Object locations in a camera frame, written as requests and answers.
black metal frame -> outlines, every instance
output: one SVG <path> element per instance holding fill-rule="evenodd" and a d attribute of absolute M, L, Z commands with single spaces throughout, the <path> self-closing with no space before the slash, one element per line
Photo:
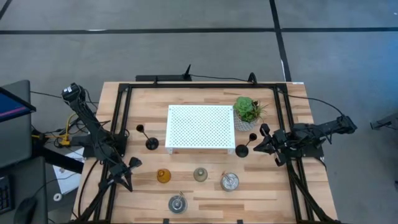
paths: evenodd
<path fill-rule="evenodd" d="M 112 118 L 112 124 L 111 124 L 111 132 L 112 133 L 116 132 L 116 124 L 118 122 L 118 116 L 119 116 L 119 110 L 120 110 L 121 101 L 122 101 L 122 95 L 125 91 L 127 91 L 126 100 L 125 100 L 125 104 L 124 104 L 124 111 L 123 111 L 123 115 L 122 115 L 122 123 L 121 123 L 121 128 L 120 128 L 120 130 L 125 130 L 126 125 L 127 125 L 127 117 L 128 117 L 129 105 L 130 105 L 130 101 L 131 101 L 131 94 L 132 94 L 132 90 L 135 88 L 267 88 L 267 89 L 271 89 L 274 93 L 275 106 L 277 109 L 277 117 L 278 117 L 280 128 L 285 129 L 279 92 L 284 93 L 283 96 L 284 96 L 287 117 L 289 120 L 289 126 L 292 127 L 294 124 L 292 109 L 290 106 L 289 97 L 287 96 L 286 83 L 159 83 L 159 82 L 121 83 L 121 84 L 119 84 L 119 87 L 118 87 L 118 95 L 116 97 L 116 103 L 115 103 L 114 113 L 113 113 L 113 118 Z M 297 168 L 298 168 L 298 174 L 300 176 L 300 179 L 301 179 L 303 185 L 305 186 L 305 189 L 308 190 L 307 181 L 305 180 L 303 162 L 302 162 L 301 158 L 296 158 L 296 161 L 297 161 Z M 289 169 L 288 166 L 292 167 L 291 158 L 288 158 L 287 169 Z M 104 166 L 102 175 L 101 175 L 101 180 L 104 180 L 106 178 L 107 173 L 108 173 L 108 167 Z M 295 211 L 295 219 L 296 219 L 297 223 L 299 223 L 299 222 L 303 223 L 306 221 L 310 221 L 310 222 L 314 221 L 313 212 L 312 212 L 311 206 L 309 205 L 307 200 L 305 200 L 305 207 L 307 210 L 308 220 L 302 219 L 302 215 L 301 215 L 301 211 L 300 211 L 300 204 L 299 204 L 299 196 L 297 195 L 296 185 L 291 180 L 290 174 L 289 174 L 289 184 L 290 184 L 290 191 L 292 193 L 292 202 L 293 202 L 294 211 Z M 113 184 L 111 186 L 111 190 L 109 193 L 108 207 L 106 209 L 106 216 L 105 216 L 105 220 L 107 220 L 109 222 L 111 221 L 111 218 L 112 218 L 115 194 L 116 194 L 116 184 Z M 97 208 L 95 210 L 94 220 L 99 220 L 99 218 L 100 218 L 101 204 L 102 204 L 102 202 L 99 203 L 99 205 L 97 206 Z"/>

monitor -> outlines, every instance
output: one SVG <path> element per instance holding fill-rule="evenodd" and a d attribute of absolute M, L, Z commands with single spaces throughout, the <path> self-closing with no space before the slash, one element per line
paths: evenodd
<path fill-rule="evenodd" d="M 35 111 L 30 103 L 0 87 L 0 122 Z"/>

